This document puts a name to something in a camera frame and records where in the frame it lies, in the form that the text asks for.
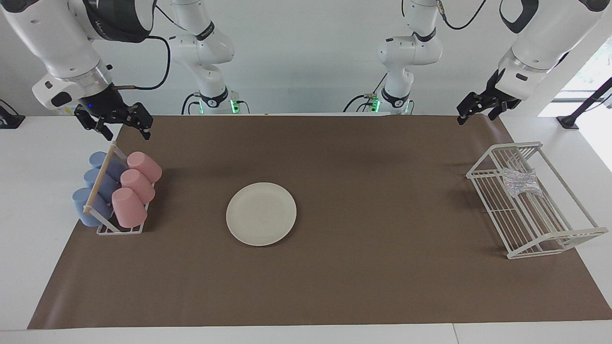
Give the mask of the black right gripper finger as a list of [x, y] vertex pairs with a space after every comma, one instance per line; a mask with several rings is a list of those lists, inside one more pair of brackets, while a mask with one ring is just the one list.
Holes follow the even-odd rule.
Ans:
[[74, 116], [79, 120], [79, 123], [85, 130], [94, 130], [100, 133], [107, 141], [111, 141], [114, 134], [102, 121], [96, 121], [93, 117], [83, 108], [76, 108], [74, 110]]
[[137, 102], [127, 107], [126, 125], [138, 130], [145, 140], [150, 140], [153, 117], [144, 104]]

